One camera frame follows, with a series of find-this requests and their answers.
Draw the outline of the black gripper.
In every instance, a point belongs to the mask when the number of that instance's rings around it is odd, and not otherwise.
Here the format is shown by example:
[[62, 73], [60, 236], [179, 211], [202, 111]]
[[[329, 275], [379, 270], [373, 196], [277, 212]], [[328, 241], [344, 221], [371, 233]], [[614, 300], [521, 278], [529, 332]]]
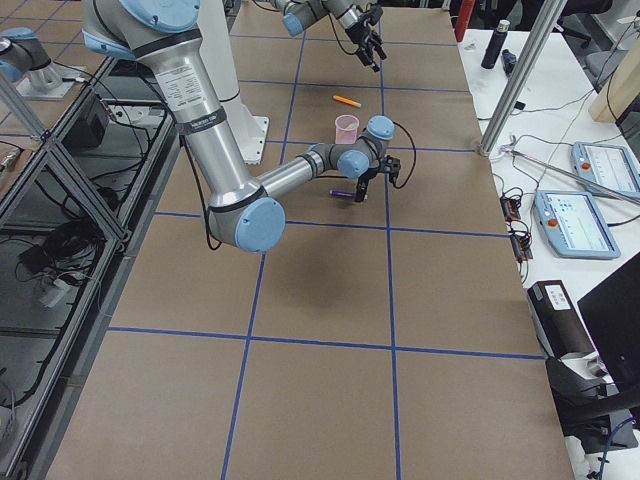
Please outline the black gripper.
[[354, 192], [354, 201], [356, 203], [362, 203], [367, 199], [369, 182], [377, 175], [378, 170], [370, 168], [358, 178]]
[[379, 72], [380, 67], [375, 60], [373, 49], [381, 60], [385, 60], [387, 55], [383, 49], [383, 41], [378, 35], [372, 20], [362, 17], [349, 28], [346, 28], [345, 32], [357, 47], [355, 54], [362, 65], [371, 68], [374, 72]]

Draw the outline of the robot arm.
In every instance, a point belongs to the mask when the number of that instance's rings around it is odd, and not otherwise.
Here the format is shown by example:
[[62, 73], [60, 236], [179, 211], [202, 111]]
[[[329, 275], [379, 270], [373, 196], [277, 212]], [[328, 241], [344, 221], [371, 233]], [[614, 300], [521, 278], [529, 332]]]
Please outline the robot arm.
[[247, 252], [270, 250], [286, 223], [278, 196], [326, 171], [356, 180], [358, 200], [377, 174], [396, 181], [400, 162], [386, 153], [395, 124], [385, 116], [372, 117], [352, 144], [315, 144], [293, 161], [252, 176], [200, 54], [203, 3], [85, 1], [82, 6], [87, 48], [137, 61], [153, 73], [185, 148], [211, 189], [203, 214], [219, 242]]
[[383, 8], [377, 3], [360, 5], [347, 0], [253, 1], [258, 8], [281, 15], [289, 35], [298, 36], [320, 20], [329, 19], [335, 40], [341, 51], [357, 57], [364, 67], [381, 70], [387, 58], [377, 24]]

